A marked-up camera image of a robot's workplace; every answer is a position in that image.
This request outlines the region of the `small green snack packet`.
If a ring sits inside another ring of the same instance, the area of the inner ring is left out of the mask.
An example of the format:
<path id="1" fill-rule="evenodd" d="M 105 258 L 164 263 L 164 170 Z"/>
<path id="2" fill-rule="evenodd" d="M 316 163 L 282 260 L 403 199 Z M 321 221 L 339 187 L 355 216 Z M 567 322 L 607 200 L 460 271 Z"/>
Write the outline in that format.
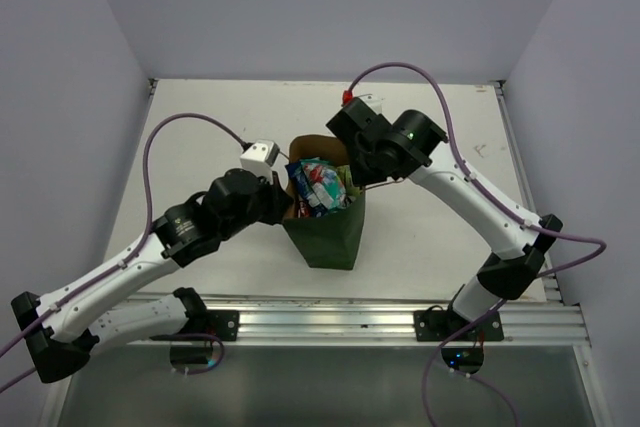
<path id="1" fill-rule="evenodd" d="M 356 198 L 362 193 L 361 188 L 356 186 L 353 181 L 351 167 L 349 165 L 337 167 L 336 172 L 344 185 L 347 196 Z"/>

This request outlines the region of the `green paper bag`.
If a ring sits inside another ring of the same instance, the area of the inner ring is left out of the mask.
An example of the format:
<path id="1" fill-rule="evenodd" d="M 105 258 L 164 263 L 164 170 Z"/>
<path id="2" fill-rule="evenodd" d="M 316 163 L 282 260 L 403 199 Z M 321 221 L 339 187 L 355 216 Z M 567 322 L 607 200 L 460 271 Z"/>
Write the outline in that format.
<path id="1" fill-rule="evenodd" d="M 336 168 L 349 165 L 346 148 L 336 138 L 317 134 L 296 137 L 289 145 L 288 164 L 311 158 L 328 161 Z M 350 203 L 343 210 L 323 217 L 297 218 L 296 201 L 300 197 L 288 177 L 286 193 L 293 205 L 285 214 L 283 227 L 308 267 L 343 271 L 354 268 L 366 213 L 366 190 L 361 190 L 356 198 L 348 196 Z"/>

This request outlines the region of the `red Doritos chip bag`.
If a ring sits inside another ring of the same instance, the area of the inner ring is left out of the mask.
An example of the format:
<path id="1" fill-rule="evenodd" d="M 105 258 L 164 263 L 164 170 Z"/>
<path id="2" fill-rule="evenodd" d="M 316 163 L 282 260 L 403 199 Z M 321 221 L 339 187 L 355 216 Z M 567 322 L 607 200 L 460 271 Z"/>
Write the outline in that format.
<path id="1" fill-rule="evenodd" d="M 296 217 L 313 218 L 314 216 L 314 210 L 310 207 L 308 202 L 303 198 L 298 198 L 296 201 Z"/>

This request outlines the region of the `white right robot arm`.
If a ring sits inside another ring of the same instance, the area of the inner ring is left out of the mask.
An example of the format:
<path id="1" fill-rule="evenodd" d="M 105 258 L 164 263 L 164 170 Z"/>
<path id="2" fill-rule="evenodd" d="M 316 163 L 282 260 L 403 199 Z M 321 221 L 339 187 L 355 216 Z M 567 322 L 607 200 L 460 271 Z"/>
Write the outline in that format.
<path id="1" fill-rule="evenodd" d="M 363 99 L 353 98 L 327 127 L 346 149 L 355 185 L 408 179 L 444 202 L 489 245 L 487 260 L 447 307 L 451 336 L 470 338 L 480 329 L 481 316 L 503 300 L 518 299 L 536 279 L 562 221 L 519 206 L 487 183 L 486 189 L 517 217 L 502 212 L 474 186 L 478 175 L 464 173 L 466 164 L 454 158 L 447 134 L 428 116 L 407 110 L 389 122 Z"/>

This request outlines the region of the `teal Fox's candy bag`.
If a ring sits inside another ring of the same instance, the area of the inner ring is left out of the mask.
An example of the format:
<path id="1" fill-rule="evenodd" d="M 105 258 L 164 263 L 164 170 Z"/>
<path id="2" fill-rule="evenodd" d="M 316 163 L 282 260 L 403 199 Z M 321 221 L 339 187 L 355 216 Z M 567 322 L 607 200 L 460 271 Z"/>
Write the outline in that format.
<path id="1" fill-rule="evenodd" d="M 323 217 L 348 207 L 350 200 L 338 170 L 320 158 L 302 159 L 286 166 L 308 217 Z"/>

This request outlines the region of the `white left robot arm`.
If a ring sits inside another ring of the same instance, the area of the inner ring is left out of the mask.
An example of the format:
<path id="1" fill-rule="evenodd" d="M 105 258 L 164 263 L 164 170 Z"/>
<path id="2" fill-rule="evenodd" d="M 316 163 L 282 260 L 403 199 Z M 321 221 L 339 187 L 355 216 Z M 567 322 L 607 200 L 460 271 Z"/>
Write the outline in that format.
<path id="1" fill-rule="evenodd" d="M 147 225 L 123 252 L 75 282 L 48 294 L 24 292 L 11 307 L 33 372 L 44 384 L 63 380 L 93 357 L 138 340 L 220 340 L 207 308 L 192 288 L 122 308 L 142 287 L 215 253 L 254 223 L 278 225 L 292 206 L 277 175 L 236 168 Z"/>

